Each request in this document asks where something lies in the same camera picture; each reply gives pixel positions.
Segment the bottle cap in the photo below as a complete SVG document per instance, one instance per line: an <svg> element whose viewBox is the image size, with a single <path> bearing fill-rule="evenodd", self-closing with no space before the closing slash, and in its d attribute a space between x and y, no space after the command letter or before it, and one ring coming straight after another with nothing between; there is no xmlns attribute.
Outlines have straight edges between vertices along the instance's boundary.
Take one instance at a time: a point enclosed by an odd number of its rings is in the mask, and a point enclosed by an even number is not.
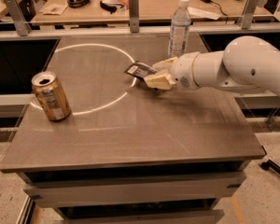
<svg viewBox="0 0 280 224"><path fill-rule="evenodd" d="M179 0L178 5L180 7L188 7L189 6L189 0Z"/></svg>

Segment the gold can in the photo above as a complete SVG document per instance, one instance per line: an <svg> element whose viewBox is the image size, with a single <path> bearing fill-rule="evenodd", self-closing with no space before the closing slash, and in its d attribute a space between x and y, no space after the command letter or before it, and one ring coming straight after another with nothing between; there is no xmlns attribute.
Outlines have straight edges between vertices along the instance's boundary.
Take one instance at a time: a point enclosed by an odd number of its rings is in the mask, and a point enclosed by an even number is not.
<svg viewBox="0 0 280 224"><path fill-rule="evenodd" d="M71 112L62 83L55 73L45 71L32 78L32 90L49 120L65 119Z"/></svg>

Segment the bottle on workbench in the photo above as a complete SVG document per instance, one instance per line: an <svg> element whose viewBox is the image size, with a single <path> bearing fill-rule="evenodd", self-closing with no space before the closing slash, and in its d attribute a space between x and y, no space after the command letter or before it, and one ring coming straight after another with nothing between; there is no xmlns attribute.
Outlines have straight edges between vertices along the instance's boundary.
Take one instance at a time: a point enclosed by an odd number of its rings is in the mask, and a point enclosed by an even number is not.
<svg viewBox="0 0 280 224"><path fill-rule="evenodd" d="M191 24L188 6L189 0L179 0L178 9L172 17L168 57L179 57L185 53Z"/></svg>

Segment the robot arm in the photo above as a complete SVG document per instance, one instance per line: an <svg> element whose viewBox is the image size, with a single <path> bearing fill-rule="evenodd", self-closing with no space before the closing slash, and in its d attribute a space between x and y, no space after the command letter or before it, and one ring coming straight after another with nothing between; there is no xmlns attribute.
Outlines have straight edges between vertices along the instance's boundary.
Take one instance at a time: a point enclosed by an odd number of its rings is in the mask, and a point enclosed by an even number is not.
<svg viewBox="0 0 280 224"><path fill-rule="evenodd" d="M161 71L145 77L151 88L214 87L240 93L268 90L280 97L280 51L254 36L236 38L224 51L188 53L156 63L154 68Z"/></svg>

